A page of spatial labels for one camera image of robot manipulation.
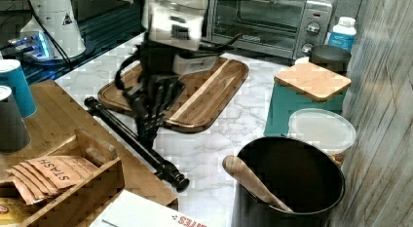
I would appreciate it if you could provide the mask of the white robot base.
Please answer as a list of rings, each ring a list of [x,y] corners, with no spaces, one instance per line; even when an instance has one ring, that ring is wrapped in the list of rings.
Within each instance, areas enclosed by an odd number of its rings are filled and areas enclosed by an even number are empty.
[[[94,52],[93,43],[81,35],[71,0],[28,0],[28,6],[32,18],[20,34],[35,47],[24,54],[29,61],[71,63]]]

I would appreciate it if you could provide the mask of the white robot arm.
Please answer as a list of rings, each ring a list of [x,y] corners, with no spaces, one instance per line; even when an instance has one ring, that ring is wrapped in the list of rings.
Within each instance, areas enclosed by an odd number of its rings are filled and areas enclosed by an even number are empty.
[[[220,56],[216,48],[201,45],[207,6],[208,0],[145,0],[144,39],[119,67],[138,60],[138,84],[127,88],[117,73],[115,86],[130,105],[138,140],[146,147],[153,145],[164,112],[185,88],[179,77],[210,69]]]

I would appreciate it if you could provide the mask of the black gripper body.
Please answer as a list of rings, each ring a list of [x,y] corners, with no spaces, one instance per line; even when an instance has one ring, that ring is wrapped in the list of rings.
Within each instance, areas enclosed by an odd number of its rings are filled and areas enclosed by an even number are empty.
[[[126,58],[115,74],[115,87],[121,90],[128,99],[141,97],[143,100],[176,100],[184,89],[184,84],[178,80],[180,74],[178,60],[194,59],[198,51],[190,51],[163,45],[155,42],[142,42],[136,46],[136,51]],[[127,88],[121,79],[122,71],[134,61],[139,60],[141,73],[138,84]]]

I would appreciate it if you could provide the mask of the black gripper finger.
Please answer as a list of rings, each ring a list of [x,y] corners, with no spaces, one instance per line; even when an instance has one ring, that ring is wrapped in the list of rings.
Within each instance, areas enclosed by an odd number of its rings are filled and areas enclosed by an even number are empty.
[[[142,78],[134,88],[132,110],[137,126],[139,140],[144,146],[152,146],[155,138],[152,114],[155,96],[153,85],[146,78]]]
[[[164,123],[165,111],[169,111],[183,92],[185,85],[177,77],[158,77],[154,83],[155,100],[152,108],[150,145],[153,145],[158,128]]]

